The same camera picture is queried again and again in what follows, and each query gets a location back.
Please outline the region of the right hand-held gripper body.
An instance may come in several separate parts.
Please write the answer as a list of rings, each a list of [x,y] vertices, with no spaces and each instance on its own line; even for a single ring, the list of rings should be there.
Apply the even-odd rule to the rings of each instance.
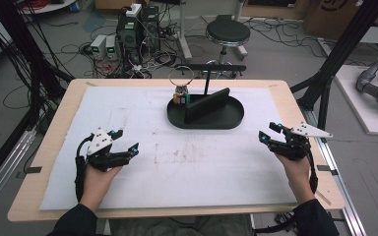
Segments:
[[[284,135],[284,142],[270,139],[268,149],[273,153],[287,157],[289,160],[301,159],[311,153],[309,137],[331,138],[333,136],[332,133],[311,126],[306,122],[301,122],[292,128],[283,125],[281,133]]]

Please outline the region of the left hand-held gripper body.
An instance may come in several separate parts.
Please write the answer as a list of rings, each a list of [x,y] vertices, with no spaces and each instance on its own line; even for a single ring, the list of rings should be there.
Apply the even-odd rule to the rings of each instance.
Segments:
[[[129,163],[127,151],[111,152],[114,140],[102,128],[98,128],[90,136],[91,143],[86,151],[86,163],[100,171],[124,166]]]

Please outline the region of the black oval tray with stand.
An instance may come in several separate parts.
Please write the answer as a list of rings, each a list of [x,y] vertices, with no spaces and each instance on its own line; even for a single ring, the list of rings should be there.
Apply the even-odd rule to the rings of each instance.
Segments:
[[[177,128],[181,129],[201,129],[201,130],[229,130],[237,127],[244,117],[244,107],[242,103],[235,97],[229,96],[226,106],[211,114],[196,120],[193,123],[186,124],[184,122],[186,106],[200,99],[203,95],[209,93],[210,79],[212,71],[217,72],[235,72],[242,73],[246,70],[243,65],[207,65],[207,64],[178,64],[173,68],[173,71],[189,71],[192,73],[192,78],[189,82],[179,85],[175,83],[171,76],[168,76],[169,81],[175,85],[175,92],[172,99],[167,104],[166,112],[168,121]],[[190,93],[188,86],[195,79],[195,71],[206,72],[207,77],[205,81],[204,91],[201,94]]]

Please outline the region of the person's left hand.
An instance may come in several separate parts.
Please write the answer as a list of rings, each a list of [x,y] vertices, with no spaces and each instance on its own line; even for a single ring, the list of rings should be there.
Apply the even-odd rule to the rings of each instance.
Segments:
[[[92,212],[96,212],[108,192],[112,180],[121,169],[122,167],[119,166],[103,172],[88,165],[85,173],[84,192],[80,204]]]

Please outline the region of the person's right hand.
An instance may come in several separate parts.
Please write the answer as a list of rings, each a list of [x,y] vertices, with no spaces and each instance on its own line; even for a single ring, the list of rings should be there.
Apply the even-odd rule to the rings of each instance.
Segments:
[[[277,159],[282,163],[288,185],[290,186],[297,203],[304,204],[314,199],[314,194],[309,184],[310,164],[306,157],[299,160],[289,160],[287,157],[277,154]]]

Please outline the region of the white foam table mat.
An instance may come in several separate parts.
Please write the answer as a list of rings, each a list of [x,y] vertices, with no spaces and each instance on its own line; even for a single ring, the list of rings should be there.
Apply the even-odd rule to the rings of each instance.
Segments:
[[[53,165],[40,205],[69,209],[76,202],[75,155],[99,129],[121,130],[113,151],[139,153],[112,181],[104,208],[292,205],[295,197],[280,162],[258,135],[280,119],[266,88],[232,88],[244,107],[230,130],[186,130],[167,119],[171,88],[87,88]]]

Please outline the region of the white board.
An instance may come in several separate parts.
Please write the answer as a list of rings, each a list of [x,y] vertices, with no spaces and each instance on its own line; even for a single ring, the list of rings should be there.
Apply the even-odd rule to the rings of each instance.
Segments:
[[[378,102],[355,88],[357,77],[364,70],[363,66],[343,65],[336,74],[336,82],[365,133],[378,135]]]

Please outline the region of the white metal desk leg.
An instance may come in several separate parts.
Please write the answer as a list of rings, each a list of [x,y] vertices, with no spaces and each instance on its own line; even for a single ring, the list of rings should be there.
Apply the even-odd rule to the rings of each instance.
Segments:
[[[177,35],[184,59],[191,61],[193,57],[185,37],[186,2],[187,0],[179,0],[179,33]]]
[[[245,0],[237,0],[237,4],[234,11],[234,19],[238,22],[240,22],[244,2]],[[241,55],[241,60],[243,60],[248,55],[248,52],[246,51],[243,45],[238,46],[237,50]]]

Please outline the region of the person's lap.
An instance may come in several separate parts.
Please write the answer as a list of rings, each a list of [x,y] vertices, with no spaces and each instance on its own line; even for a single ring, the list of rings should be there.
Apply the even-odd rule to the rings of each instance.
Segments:
[[[254,236],[249,214],[117,219],[110,230],[112,236]]]

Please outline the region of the white power supply box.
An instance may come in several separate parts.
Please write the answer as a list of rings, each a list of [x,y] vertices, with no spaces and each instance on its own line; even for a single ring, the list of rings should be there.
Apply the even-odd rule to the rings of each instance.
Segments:
[[[116,37],[114,35],[108,35],[106,37],[105,48],[106,48],[107,58],[109,60],[118,59],[117,43],[116,43]]]
[[[106,36],[98,35],[91,43],[91,50],[96,60],[103,60],[106,56]]]

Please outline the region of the black computer tower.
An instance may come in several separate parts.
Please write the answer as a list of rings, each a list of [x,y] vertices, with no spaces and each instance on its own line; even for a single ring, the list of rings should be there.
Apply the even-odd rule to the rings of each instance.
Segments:
[[[158,6],[146,6],[141,15],[146,49],[155,52],[159,49],[159,10]]]
[[[140,64],[140,46],[143,37],[142,27],[138,19],[121,16],[116,32],[125,60],[131,64]]]

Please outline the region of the round black stool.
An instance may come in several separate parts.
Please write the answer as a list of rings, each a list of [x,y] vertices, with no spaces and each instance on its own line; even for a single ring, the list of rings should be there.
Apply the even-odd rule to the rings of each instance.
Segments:
[[[219,59],[210,60],[207,65],[229,65],[225,60],[227,49],[243,46],[250,38],[250,29],[231,15],[218,15],[207,24],[206,38],[221,46]]]

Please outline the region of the cardboard box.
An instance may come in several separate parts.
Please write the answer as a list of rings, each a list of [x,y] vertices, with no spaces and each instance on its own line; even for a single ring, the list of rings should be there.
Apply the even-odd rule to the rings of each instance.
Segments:
[[[303,20],[306,34],[339,39],[361,4],[358,0],[311,0]]]

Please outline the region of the aluminium rail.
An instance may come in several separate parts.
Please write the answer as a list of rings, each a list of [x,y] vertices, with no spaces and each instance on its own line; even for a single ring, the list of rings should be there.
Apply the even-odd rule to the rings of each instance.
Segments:
[[[10,180],[10,177],[29,151],[36,137],[36,130],[24,131],[17,139],[10,151],[4,155],[4,161],[0,166],[0,193]]]
[[[345,201],[345,207],[342,214],[345,219],[346,226],[351,236],[367,236],[362,225],[359,215],[353,205],[352,199],[347,191],[346,184],[342,178],[340,169],[334,159],[326,138],[315,138],[318,148],[322,151],[322,156],[330,167],[332,176],[339,188],[340,193]]]

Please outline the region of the black metal frame post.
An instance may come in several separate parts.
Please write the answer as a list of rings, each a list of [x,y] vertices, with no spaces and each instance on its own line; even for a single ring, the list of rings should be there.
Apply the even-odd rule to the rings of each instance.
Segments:
[[[304,95],[297,100],[299,107],[305,111],[312,111],[316,101],[320,100],[317,120],[319,129],[326,128],[331,83],[335,75],[377,18],[378,0],[363,0],[321,68],[309,79],[290,88],[292,93],[305,89]]]

